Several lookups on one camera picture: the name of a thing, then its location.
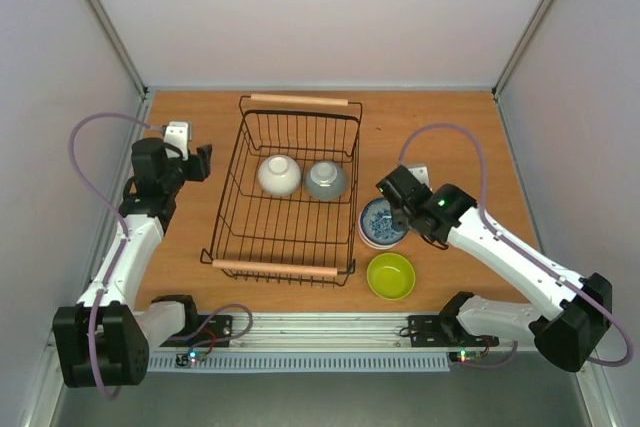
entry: metal wire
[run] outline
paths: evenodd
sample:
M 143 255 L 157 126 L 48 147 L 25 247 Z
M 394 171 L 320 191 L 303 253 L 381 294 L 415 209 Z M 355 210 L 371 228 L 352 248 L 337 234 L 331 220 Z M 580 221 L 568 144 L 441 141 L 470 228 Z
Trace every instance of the metal wire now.
M 338 276 L 319 278 L 223 270 L 234 279 L 341 287 L 355 271 L 353 245 L 357 217 L 359 132 L 362 104 L 350 102 L 358 115 L 283 109 L 246 109 L 229 162 L 211 244 L 202 263 L 213 259 L 336 267 Z M 257 170 L 268 157 L 292 157 L 302 175 L 321 160 L 344 170 L 348 188 L 338 199 L 313 199 L 302 186 L 287 197 L 273 197 L 258 184 Z

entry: green bowl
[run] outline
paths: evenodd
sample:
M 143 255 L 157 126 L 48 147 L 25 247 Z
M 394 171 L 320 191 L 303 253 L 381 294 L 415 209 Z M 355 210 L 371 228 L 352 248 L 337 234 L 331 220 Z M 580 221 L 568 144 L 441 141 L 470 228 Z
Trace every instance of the green bowl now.
M 374 257 L 369 263 L 367 282 L 379 297 L 400 300 L 409 295 L 416 285 L 416 273 L 407 259 L 392 252 L 385 252 Z

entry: wooden tabletop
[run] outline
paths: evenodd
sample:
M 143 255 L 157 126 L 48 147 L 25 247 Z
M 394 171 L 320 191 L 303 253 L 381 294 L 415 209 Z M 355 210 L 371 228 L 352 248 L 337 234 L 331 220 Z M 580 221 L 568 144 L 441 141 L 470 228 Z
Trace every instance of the wooden tabletop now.
M 208 248 L 223 185 L 240 126 L 241 92 L 158 92 L 150 122 L 193 124 L 191 147 L 213 144 L 212 173 L 204 183 L 189 182 L 177 198 L 177 210 L 156 250 L 138 292 L 145 309 L 164 294 L 191 294 L 200 310 L 240 302 L 255 311 L 438 311 L 458 291 L 493 300 L 521 301 L 522 296 L 488 267 L 456 249 L 442 252 L 409 235 L 393 251 L 416 270 L 416 286 L 405 299 L 386 301 L 369 289 L 366 267 L 379 252 L 356 234 L 356 272 L 344 287 L 320 287 L 234 280 L 200 263 Z M 488 210 L 502 225 L 532 244 L 533 235 L 495 104 L 486 92 L 305 92 L 347 98 L 364 104 L 360 127 L 358 212 L 379 196 L 375 184 L 396 166 L 406 138 L 433 122 L 455 122 L 480 140 L 488 162 Z M 452 183 L 478 198 L 480 168 L 471 143 L 451 131 L 423 134 L 411 145 L 407 162 L 426 163 L 431 184 Z

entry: blue plate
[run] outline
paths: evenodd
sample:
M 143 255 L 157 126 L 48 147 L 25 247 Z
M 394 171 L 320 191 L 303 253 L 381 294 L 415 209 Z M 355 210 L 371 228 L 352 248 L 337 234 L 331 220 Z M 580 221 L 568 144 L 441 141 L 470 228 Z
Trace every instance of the blue plate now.
M 360 214 L 360 229 L 369 241 L 385 246 L 404 239 L 406 232 L 400 232 L 391 222 L 391 208 L 386 199 L 379 197 L 369 202 Z

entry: black wire basket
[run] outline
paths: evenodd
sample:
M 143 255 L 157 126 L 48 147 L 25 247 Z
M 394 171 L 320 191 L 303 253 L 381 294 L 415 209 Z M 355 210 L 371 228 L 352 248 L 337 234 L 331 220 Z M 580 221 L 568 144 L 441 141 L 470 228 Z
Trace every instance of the black wire basket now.
M 291 104 L 313 108 L 287 110 Z M 353 245 L 362 104 L 253 94 L 242 96 L 238 106 L 242 122 L 211 245 L 202 249 L 200 261 L 234 279 L 344 286 L 356 268 Z M 354 109 L 355 115 L 348 109 Z M 293 158 L 302 171 L 301 187 L 286 197 L 274 197 L 258 183 L 258 167 L 276 154 Z M 347 176 L 347 189 L 336 200 L 316 200 L 304 187 L 306 172 L 321 160 L 340 165 Z

